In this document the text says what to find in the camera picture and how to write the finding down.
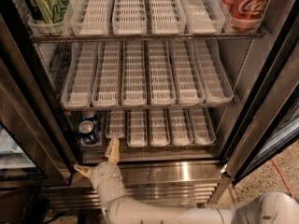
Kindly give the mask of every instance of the white robotic arm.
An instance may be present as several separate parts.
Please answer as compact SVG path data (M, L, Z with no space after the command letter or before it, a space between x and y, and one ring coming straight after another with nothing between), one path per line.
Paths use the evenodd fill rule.
M239 209L155 206L127 197L117 163L119 141L110 142L108 161L95 168L75 165L91 179L107 224L298 224L299 205L291 197L269 192Z

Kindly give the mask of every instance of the red wire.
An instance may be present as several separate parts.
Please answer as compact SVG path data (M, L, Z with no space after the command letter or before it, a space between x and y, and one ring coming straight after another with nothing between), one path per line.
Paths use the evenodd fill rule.
M287 183L286 179L284 178L284 175L283 175L283 173L281 172L280 168L278 167L278 165L276 164L276 162L275 162L273 159L271 159L271 162L272 162L273 165L277 168L277 170L278 170L278 172L279 172L279 174L280 174L280 176L281 176L281 179L282 179L282 181L283 181L285 187L287 188L288 192L290 193L291 197L292 197L293 199L295 199L294 195L292 194L291 188L290 188L289 184Z

